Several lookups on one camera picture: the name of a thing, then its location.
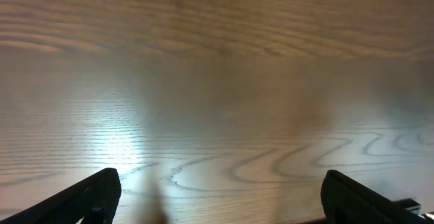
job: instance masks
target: dark brown wood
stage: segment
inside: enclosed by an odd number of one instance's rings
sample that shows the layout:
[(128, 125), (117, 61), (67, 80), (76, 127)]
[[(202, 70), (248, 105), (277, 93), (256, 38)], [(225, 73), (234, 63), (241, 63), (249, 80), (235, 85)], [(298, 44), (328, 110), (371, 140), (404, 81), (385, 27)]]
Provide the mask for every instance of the dark brown wood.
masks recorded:
[(0, 219), (105, 167), (117, 223), (316, 219), (331, 168), (434, 210), (433, 1), (0, 0)]

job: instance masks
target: polished wood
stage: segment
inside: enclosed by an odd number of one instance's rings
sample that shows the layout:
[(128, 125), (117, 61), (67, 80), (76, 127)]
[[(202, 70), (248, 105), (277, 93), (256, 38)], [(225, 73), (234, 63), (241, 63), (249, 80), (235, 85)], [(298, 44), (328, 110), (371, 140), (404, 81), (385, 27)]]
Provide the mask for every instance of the polished wood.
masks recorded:
[(433, 3), (0, 0), (0, 218), (105, 167), (116, 223), (308, 221), (331, 168), (434, 210)]

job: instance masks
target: wood grain pattern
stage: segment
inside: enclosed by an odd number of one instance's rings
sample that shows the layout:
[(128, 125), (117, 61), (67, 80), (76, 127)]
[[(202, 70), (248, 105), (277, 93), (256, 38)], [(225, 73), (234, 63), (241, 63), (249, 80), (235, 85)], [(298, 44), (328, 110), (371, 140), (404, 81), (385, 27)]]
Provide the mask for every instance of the wood grain pattern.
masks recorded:
[(105, 167), (117, 223), (159, 195), (173, 223), (315, 219), (331, 168), (434, 210), (433, 3), (0, 0), (0, 219)]

